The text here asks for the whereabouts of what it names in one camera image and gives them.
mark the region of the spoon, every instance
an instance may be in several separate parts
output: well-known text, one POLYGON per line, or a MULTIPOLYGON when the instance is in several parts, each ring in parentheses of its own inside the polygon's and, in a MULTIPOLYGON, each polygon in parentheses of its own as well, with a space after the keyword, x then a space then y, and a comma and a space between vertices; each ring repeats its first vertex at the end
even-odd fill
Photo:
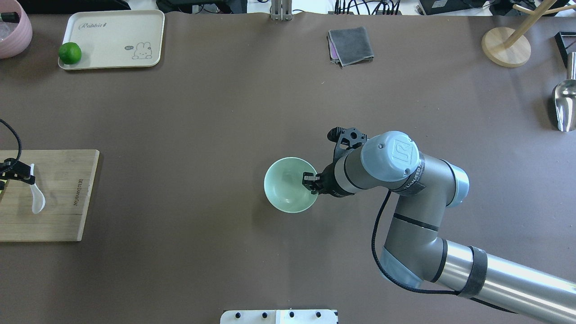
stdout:
MULTIPOLYGON (((34 175, 34 163, 30 164, 30 175, 34 175)), ((36 183, 30 185, 30 190, 32 190, 32 213, 38 214, 44 209, 46 198, 36 183)))
POLYGON ((567 78, 554 87, 554 104, 560 131, 571 131, 576 128, 576 55, 568 55, 567 78))

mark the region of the green bowl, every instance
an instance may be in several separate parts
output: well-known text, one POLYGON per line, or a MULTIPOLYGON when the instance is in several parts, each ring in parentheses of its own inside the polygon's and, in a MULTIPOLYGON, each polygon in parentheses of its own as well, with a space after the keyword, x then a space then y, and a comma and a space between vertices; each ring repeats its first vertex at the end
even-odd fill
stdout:
POLYGON ((316 170, 298 157, 285 157, 274 162, 264 176, 264 192, 270 203, 285 213, 307 210, 318 195, 302 185, 302 174, 316 170))

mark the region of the robotic arm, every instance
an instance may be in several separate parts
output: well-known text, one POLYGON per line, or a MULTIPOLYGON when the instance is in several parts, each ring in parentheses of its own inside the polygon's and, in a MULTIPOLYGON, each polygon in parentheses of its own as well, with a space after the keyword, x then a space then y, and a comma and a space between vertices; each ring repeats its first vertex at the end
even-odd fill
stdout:
POLYGON ((302 184, 313 194, 335 197, 377 186, 398 193, 384 244, 391 272, 415 278, 412 286, 437 282, 458 296, 543 322, 576 323, 575 283, 438 237, 445 208, 468 194, 461 168, 419 152, 399 131, 368 139, 355 128, 337 127, 328 139, 336 142, 333 162, 318 175, 305 172, 302 184))

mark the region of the white tray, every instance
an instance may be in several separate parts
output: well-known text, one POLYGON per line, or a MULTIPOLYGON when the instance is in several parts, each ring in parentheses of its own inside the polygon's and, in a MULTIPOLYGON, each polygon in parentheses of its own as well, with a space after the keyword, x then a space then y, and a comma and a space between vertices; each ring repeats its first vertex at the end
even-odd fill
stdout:
POLYGON ((149 67, 160 61, 164 13, 160 10, 79 12, 68 19, 62 44, 75 42, 82 50, 76 64, 65 70, 149 67))

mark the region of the round wooden base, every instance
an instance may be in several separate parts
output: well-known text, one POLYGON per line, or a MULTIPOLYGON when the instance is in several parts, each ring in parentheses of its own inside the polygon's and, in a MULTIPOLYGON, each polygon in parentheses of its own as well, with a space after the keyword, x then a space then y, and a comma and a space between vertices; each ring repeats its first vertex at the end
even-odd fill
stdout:
POLYGON ((482 37, 482 50, 494 63, 504 67, 519 67, 530 58, 530 43, 524 35, 512 44, 504 47, 504 42, 514 30, 508 27, 497 27, 489 30, 482 37))

